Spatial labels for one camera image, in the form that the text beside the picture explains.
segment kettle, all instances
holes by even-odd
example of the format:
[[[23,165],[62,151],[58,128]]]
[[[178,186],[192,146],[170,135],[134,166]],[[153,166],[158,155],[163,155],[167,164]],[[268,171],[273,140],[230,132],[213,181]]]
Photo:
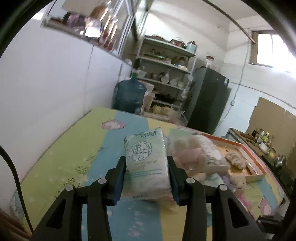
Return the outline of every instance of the kettle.
[[[274,161],[274,166],[276,169],[281,169],[286,164],[286,156],[283,154],[278,154]]]

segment window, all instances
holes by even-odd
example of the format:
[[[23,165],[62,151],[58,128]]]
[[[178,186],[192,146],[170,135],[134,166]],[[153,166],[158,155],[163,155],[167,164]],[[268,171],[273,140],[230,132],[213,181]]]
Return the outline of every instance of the window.
[[[250,64],[273,67],[296,74],[296,59],[275,31],[253,31]]]

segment cardboard panel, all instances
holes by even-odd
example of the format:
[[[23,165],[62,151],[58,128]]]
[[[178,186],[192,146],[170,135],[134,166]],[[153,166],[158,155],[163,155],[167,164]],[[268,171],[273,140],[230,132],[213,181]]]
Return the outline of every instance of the cardboard panel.
[[[265,110],[267,113],[273,113],[275,115],[282,115],[285,113],[284,108],[262,97],[259,97],[257,107]]]
[[[292,172],[293,177],[296,178],[296,145],[294,144],[290,155],[287,158],[287,167]]]
[[[290,155],[296,143],[296,116],[260,97],[249,123],[246,133],[262,128],[270,137],[274,135],[273,145],[277,153]]]
[[[283,121],[274,133],[274,146],[278,153],[288,156],[296,142],[296,116],[286,111]]]

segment cartoon print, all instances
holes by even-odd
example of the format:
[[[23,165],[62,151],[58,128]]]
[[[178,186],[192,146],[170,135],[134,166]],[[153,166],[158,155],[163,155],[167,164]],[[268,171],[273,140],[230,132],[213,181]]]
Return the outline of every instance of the cartoon print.
[[[266,197],[263,197],[261,203],[258,205],[262,215],[271,215],[272,207]]]
[[[22,210],[22,205],[20,203],[20,198],[17,192],[14,193],[12,199],[9,203],[10,210],[15,215],[15,217],[18,219],[18,221],[22,224],[22,219],[24,217],[24,212]]]
[[[102,128],[105,130],[118,130],[124,128],[125,126],[125,123],[117,121],[115,119],[108,120],[102,123]]]
[[[76,188],[81,188],[82,187],[81,183],[80,182],[77,182],[75,180],[75,178],[68,179],[68,181],[63,184],[64,187],[66,187],[68,185],[73,185]],[[59,194],[62,192],[62,190],[58,190],[57,191],[57,195],[54,196],[54,197],[57,198],[59,196]]]
[[[241,204],[242,204],[245,208],[247,208],[247,210],[249,211],[249,213],[250,213],[253,217],[255,217],[254,213],[252,212],[252,203],[246,199],[245,194],[240,194],[240,195],[238,195],[238,196],[237,196],[237,199],[241,202]]]
[[[78,165],[78,167],[75,168],[75,171],[84,176],[86,173],[88,173],[89,167],[87,166],[81,167],[80,165]]]

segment blue water bottle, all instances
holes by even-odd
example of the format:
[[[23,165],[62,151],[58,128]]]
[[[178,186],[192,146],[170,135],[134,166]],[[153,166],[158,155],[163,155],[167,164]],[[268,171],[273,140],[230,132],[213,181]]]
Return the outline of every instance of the blue water bottle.
[[[145,85],[138,82],[133,73],[130,80],[123,80],[115,86],[112,108],[138,115],[141,112],[145,92]]]

